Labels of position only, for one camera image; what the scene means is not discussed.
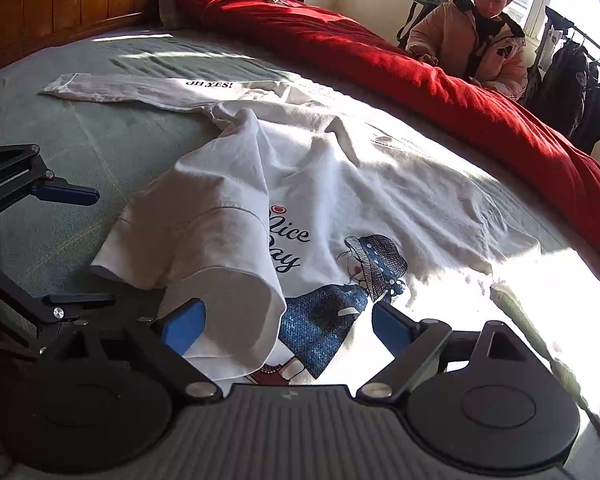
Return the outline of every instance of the metal screw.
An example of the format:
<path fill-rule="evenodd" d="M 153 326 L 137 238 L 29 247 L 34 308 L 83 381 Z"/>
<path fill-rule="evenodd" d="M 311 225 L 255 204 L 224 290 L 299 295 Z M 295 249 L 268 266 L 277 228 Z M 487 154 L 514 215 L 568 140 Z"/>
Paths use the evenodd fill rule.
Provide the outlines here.
<path fill-rule="evenodd" d="M 394 391 L 384 383 L 369 383 L 362 386 L 362 394 L 370 399 L 385 399 L 391 397 Z"/>
<path fill-rule="evenodd" d="M 191 383 L 187 385 L 184 391 L 189 397 L 206 399 L 207 397 L 213 397 L 218 388 L 213 383 Z"/>

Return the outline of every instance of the round motor cover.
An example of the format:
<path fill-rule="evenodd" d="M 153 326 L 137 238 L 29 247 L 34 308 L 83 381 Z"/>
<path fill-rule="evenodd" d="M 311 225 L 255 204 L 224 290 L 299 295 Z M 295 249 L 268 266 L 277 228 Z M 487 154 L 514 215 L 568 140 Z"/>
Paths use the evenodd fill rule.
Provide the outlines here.
<path fill-rule="evenodd" d="M 560 462 L 580 424 L 575 403 L 542 365 L 506 360 L 430 378 L 411 394 L 406 415 L 441 458 L 485 474 Z"/>
<path fill-rule="evenodd" d="M 111 468 L 147 449 L 171 419 L 156 381 L 107 362 L 39 363 L 14 386 L 0 423 L 15 460 L 47 472 Z"/>

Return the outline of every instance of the cartoon girl print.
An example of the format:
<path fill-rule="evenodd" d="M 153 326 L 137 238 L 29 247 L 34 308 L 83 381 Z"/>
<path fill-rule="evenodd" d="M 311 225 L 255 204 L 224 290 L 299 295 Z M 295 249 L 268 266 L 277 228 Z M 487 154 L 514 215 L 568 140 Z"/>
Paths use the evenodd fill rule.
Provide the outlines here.
<path fill-rule="evenodd" d="M 385 294 L 394 298 L 404 292 L 406 284 L 400 277 L 407 272 L 407 262 L 390 238 L 382 235 L 347 236 L 344 243 L 349 251 L 343 252 L 337 259 L 347 257 L 351 281 L 366 288 L 371 301 L 377 301 Z"/>
<path fill-rule="evenodd" d="M 372 302 L 388 294 L 392 298 L 406 288 L 400 277 L 407 262 L 386 236 L 370 235 L 344 239 L 349 248 L 337 257 L 347 257 L 347 285 L 323 285 L 297 298 L 285 298 L 286 312 L 280 320 L 278 338 L 293 357 L 284 363 L 265 364 L 250 375 L 258 384 L 289 384 L 306 370 L 318 378 L 347 337 L 353 323 Z"/>

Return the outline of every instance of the printed graphic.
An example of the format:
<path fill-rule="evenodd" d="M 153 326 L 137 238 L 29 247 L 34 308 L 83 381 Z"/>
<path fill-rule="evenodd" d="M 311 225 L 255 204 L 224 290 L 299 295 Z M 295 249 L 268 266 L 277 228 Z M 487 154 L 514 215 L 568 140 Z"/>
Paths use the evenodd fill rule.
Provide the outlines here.
<path fill-rule="evenodd" d="M 266 0 L 266 1 L 269 4 L 284 5 L 284 6 L 287 6 L 287 7 L 291 7 L 292 6 L 289 2 L 286 2 L 285 0 Z"/>
<path fill-rule="evenodd" d="M 296 228 L 289 217 L 286 207 L 271 206 L 269 251 L 277 272 L 282 273 L 300 267 L 301 262 L 298 256 L 275 247 L 276 239 L 311 241 L 309 232 Z M 286 354 L 274 358 L 272 352 L 270 364 L 251 374 L 251 381 L 283 386 L 304 370 L 318 378 L 368 300 L 375 302 L 385 295 L 393 299 L 405 291 L 406 285 L 400 278 L 407 271 L 407 262 L 390 238 L 378 234 L 348 236 L 344 245 L 348 250 L 336 260 L 346 266 L 349 284 L 323 285 L 297 298 L 285 298 L 286 312 L 280 321 L 278 339 L 284 343 Z"/>
<path fill-rule="evenodd" d="M 285 299 L 286 312 L 278 338 L 317 378 L 365 309 L 366 290 L 359 285 L 325 285 L 298 298 Z"/>
<path fill-rule="evenodd" d="M 513 45 L 504 46 L 503 48 L 499 48 L 498 50 L 496 50 L 496 54 L 498 54 L 498 56 L 501 56 L 504 58 L 509 57 L 512 52 L 513 52 Z"/>
<path fill-rule="evenodd" d="M 394 297 L 404 292 L 405 284 L 398 278 L 407 272 L 407 262 L 389 238 L 382 235 L 347 236 L 344 243 L 350 250 L 338 259 L 347 256 L 349 276 L 368 290 L 371 301 L 375 302 L 387 293 Z"/>
<path fill-rule="evenodd" d="M 584 72 L 578 72 L 576 74 L 576 81 L 580 86 L 587 86 L 587 75 Z"/>
<path fill-rule="evenodd" d="M 281 205 L 273 205 L 269 211 L 269 254 L 275 264 L 276 272 L 281 274 L 289 272 L 294 267 L 300 267 L 300 258 L 292 253 L 285 253 L 281 248 L 276 247 L 276 238 L 296 240 L 303 244 L 311 241 L 309 231 L 294 227 L 294 223 L 283 216 L 285 214 L 286 207 Z"/>
<path fill-rule="evenodd" d="M 187 81 L 185 85 L 202 86 L 204 88 L 232 88 L 233 83 L 223 81 Z"/>

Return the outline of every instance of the blue hat print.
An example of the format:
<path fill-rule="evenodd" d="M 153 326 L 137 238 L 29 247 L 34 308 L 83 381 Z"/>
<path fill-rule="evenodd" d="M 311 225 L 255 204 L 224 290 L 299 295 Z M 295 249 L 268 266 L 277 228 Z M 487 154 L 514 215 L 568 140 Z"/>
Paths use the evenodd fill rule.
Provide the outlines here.
<path fill-rule="evenodd" d="M 382 235 L 347 236 L 344 243 L 360 261 L 371 301 L 382 298 L 386 293 L 394 297 L 404 292 L 405 284 L 398 278 L 407 271 L 407 262 L 390 238 Z"/>

